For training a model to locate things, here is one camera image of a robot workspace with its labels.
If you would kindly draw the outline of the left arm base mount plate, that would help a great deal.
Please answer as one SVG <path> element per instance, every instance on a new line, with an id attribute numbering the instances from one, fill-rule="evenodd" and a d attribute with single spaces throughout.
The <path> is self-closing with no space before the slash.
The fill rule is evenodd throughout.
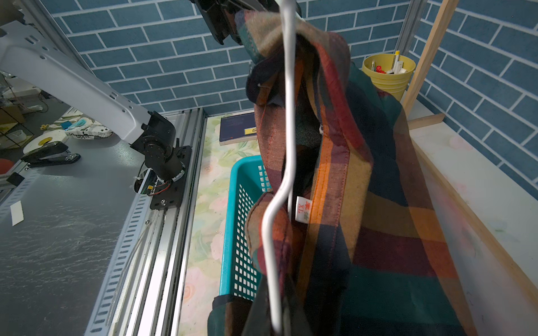
<path id="1" fill-rule="evenodd" d="M 134 191 L 151 198 L 151 210 L 178 207 L 183 200 L 187 172 L 191 161 L 190 146 L 176 147 L 166 158 L 158 145 L 150 145 L 145 153 L 146 169 L 140 171 L 134 182 Z"/>

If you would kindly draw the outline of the teal plastic basket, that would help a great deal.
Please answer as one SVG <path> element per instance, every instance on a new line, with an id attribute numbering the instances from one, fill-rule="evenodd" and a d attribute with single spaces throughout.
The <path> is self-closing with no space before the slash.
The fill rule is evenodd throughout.
<path id="1" fill-rule="evenodd" d="M 260 155 L 243 158 L 231 170 L 219 294 L 253 301 L 260 282 L 249 256 L 245 224 L 263 193 L 271 190 Z"/>

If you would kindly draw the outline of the white wire hanger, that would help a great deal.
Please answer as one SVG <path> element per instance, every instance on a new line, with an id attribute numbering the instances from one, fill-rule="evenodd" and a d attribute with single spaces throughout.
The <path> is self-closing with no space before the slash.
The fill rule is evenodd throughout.
<path id="1" fill-rule="evenodd" d="M 280 289 L 280 266 L 275 247 L 274 225 L 284 203 L 292 208 L 294 179 L 296 176 L 296 23 L 294 1 L 278 1 L 282 28 L 284 75 L 284 134 L 279 136 L 282 180 L 263 214 L 261 238 L 266 266 L 270 327 L 274 335 L 284 330 L 282 295 Z"/>

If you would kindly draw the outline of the plaid long-sleeve shirt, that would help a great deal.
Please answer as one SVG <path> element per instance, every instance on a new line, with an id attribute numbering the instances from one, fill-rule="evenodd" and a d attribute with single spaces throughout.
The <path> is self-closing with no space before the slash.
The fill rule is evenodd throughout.
<path id="1" fill-rule="evenodd" d="M 293 196 L 273 242 L 289 335 L 475 335 L 400 102 L 296 24 Z"/>

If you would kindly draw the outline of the dark blue book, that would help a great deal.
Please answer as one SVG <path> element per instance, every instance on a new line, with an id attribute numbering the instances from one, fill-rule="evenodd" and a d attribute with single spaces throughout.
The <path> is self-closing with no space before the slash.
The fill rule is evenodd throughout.
<path id="1" fill-rule="evenodd" d="M 257 140 L 254 112 L 227 116 L 221 119 L 219 143 L 221 146 Z"/>

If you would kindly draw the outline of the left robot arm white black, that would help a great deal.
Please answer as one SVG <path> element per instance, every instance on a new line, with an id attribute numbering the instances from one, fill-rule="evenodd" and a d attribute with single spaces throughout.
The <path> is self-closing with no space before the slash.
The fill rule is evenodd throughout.
<path id="1" fill-rule="evenodd" d="M 248 111 L 238 17 L 280 1 L 45 1 L 72 48 L 1 5 L 1 70 L 99 120 L 133 144 L 152 113 Z"/>

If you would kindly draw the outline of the aluminium rail frame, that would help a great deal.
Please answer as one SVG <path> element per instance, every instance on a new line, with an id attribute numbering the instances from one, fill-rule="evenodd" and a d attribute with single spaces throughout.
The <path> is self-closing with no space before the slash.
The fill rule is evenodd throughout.
<path id="1" fill-rule="evenodd" d="M 121 231 L 86 335 L 178 335 L 207 115 L 168 113 L 186 149 L 172 197 L 137 194 Z"/>

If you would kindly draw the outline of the black stapler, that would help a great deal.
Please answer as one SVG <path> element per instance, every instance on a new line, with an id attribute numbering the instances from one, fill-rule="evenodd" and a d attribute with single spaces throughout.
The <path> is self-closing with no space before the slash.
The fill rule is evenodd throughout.
<path id="1" fill-rule="evenodd" d="M 69 165 L 80 159 L 81 155 L 70 152 L 67 144 L 54 141 L 23 155 L 21 161 L 26 162 L 29 168 L 38 168 Z"/>

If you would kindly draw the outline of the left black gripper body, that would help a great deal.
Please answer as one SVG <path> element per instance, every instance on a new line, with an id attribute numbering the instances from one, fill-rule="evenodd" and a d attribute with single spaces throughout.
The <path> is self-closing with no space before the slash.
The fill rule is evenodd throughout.
<path id="1" fill-rule="evenodd" d="M 236 22 L 239 12 L 280 12 L 283 1 L 191 1 L 200 11 L 214 39 L 224 44 L 224 40 L 231 36 L 232 39 L 243 44 L 240 37 L 240 26 Z"/>

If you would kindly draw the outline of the wooden clothes rack frame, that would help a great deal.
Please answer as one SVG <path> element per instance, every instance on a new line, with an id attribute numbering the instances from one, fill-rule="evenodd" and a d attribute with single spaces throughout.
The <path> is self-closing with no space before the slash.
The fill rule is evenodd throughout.
<path id="1" fill-rule="evenodd" d="M 537 3 L 425 1 L 409 55 L 439 47 L 419 106 L 447 130 L 415 132 L 420 148 L 480 219 L 479 235 L 537 299 Z"/>

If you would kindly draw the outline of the yellow cup with pens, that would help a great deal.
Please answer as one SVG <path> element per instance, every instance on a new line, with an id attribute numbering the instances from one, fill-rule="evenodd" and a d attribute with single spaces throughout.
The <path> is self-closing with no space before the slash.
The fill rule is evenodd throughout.
<path id="1" fill-rule="evenodd" d="M 400 101 L 416 70 L 416 62 L 399 51 L 377 54 L 364 59 L 362 71 L 378 89 Z"/>

